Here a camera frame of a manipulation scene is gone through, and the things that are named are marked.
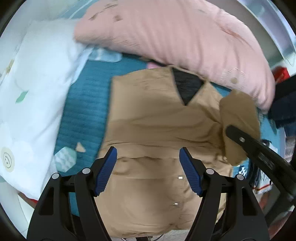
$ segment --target bed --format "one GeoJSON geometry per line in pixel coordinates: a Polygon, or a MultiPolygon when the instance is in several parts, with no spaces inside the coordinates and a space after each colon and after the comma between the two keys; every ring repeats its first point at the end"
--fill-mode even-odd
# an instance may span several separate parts
{"type": "MultiPolygon", "coordinates": [[[[57,17],[79,18],[84,14],[86,8],[94,1],[95,0],[80,0],[78,2],[76,0],[27,0],[23,5],[22,3],[24,1],[12,1],[12,4],[6,8],[6,15],[3,16],[2,21],[0,22],[2,25],[0,27],[3,31],[0,38],[0,74],[3,74],[4,70],[11,64],[11,59],[26,33],[29,21],[50,20],[57,17]]],[[[246,5],[242,5],[242,3],[236,1],[225,1],[224,3],[220,2],[220,4],[223,5],[225,10],[234,15],[236,13],[236,15],[239,16],[241,12],[244,13],[241,17],[244,18],[244,23],[246,25],[252,30],[254,29],[253,33],[257,37],[259,43],[262,43],[261,46],[263,47],[263,52],[266,54],[266,58],[269,60],[271,67],[280,63],[285,63],[289,71],[293,73],[293,63],[290,60],[293,57],[293,51],[288,55],[286,55],[286,53],[284,54],[282,49],[279,48],[280,43],[270,37],[271,33],[266,31],[263,26],[259,24],[255,14],[252,13],[249,8],[246,9],[246,5]]],[[[54,152],[57,153],[63,147],[75,149],[78,143],[84,147],[85,151],[77,153],[77,163],[67,172],[61,173],[62,175],[75,174],[83,167],[90,166],[98,153],[104,137],[108,113],[110,78],[114,75],[122,75],[132,71],[145,69],[146,65],[147,64],[139,59],[139,57],[132,55],[124,55],[122,60],[116,63],[92,60],[87,61],[79,78],[71,86],[67,96],[54,152]],[[93,96],[92,90],[99,91],[100,96],[93,96]],[[92,108],[86,108],[90,103],[93,104],[92,108]]],[[[216,85],[215,87],[224,96],[229,92],[228,89],[221,86],[216,85]]],[[[268,119],[263,116],[261,118],[261,138],[270,140],[278,149],[279,153],[284,152],[283,132],[276,130],[268,119]]],[[[242,166],[247,169],[248,161],[244,162],[242,166]]],[[[241,168],[241,166],[235,167],[234,174],[238,173],[241,168]]],[[[6,195],[1,194],[1,204],[4,206],[5,211],[14,225],[16,227],[19,226],[21,229],[20,231],[25,234],[26,230],[24,225],[20,224],[19,221],[16,221],[19,219],[17,208],[15,209],[15,212],[12,211],[8,204],[8,200],[11,200],[11,197],[5,199],[5,196],[6,195]]],[[[71,208],[73,214],[78,215],[77,209],[75,208],[75,199],[73,197],[71,198],[71,208]]],[[[24,222],[29,222],[29,218],[23,220],[24,222]]]]}

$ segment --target silver screw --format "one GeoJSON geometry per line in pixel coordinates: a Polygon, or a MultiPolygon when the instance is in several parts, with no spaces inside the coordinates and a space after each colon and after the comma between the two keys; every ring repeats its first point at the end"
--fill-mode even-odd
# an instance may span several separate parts
{"type": "Polygon", "coordinates": [[[243,179],[244,179],[244,176],[241,175],[241,174],[238,174],[238,175],[237,175],[237,179],[238,179],[238,180],[243,180],[243,179]]]}
{"type": "Polygon", "coordinates": [[[89,174],[91,172],[91,170],[89,169],[89,168],[84,168],[83,170],[82,170],[82,173],[83,174],[89,174]]]}
{"type": "Polygon", "coordinates": [[[52,175],[52,179],[58,179],[59,178],[59,174],[58,173],[54,173],[53,175],[52,175]]]}
{"type": "Polygon", "coordinates": [[[207,172],[207,174],[209,174],[209,175],[213,175],[213,174],[214,174],[214,170],[211,169],[211,168],[208,168],[208,169],[206,170],[206,172],[207,172]]]}

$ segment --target brown shirt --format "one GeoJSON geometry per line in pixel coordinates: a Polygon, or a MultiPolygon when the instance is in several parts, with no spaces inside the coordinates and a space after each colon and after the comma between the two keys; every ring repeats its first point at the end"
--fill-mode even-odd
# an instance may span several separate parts
{"type": "MultiPolygon", "coordinates": [[[[115,146],[118,159],[106,190],[96,198],[111,236],[152,236],[191,227],[201,198],[188,184],[179,150],[185,146],[207,168],[231,175],[232,166],[225,158],[221,99],[205,81],[184,106],[171,67],[113,78],[107,131],[99,157],[115,146]]],[[[255,110],[251,99],[248,103],[255,110]]],[[[222,194],[217,220],[225,202],[226,195],[222,194]]]]}

